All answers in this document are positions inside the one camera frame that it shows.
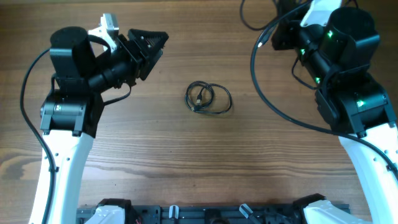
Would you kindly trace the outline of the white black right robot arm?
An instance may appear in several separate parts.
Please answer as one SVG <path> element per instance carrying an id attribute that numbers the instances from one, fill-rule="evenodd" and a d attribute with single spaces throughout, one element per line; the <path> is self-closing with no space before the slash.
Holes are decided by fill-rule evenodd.
<path id="1" fill-rule="evenodd" d="M 339 137 L 374 223 L 397 222 L 397 116 L 369 73 L 380 36 L 370 13 L 340 1 L 278 1 L 276 50 L 294 50 L 318 112 Z"/>

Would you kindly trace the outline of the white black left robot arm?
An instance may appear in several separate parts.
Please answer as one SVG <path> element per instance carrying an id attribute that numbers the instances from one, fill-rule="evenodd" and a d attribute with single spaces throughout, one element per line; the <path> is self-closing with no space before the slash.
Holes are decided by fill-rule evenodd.
<path id="1" fill-rule="evenodd" d="M 47 50 L 55 73 L 35 135 L 43 156 L 31 223 L 74 223 L 81 179 L 102 112 L 103 92 L 145 80 L 168 34 L 129 30 L 111 40 L 82 27 L 52 34 Z"/>

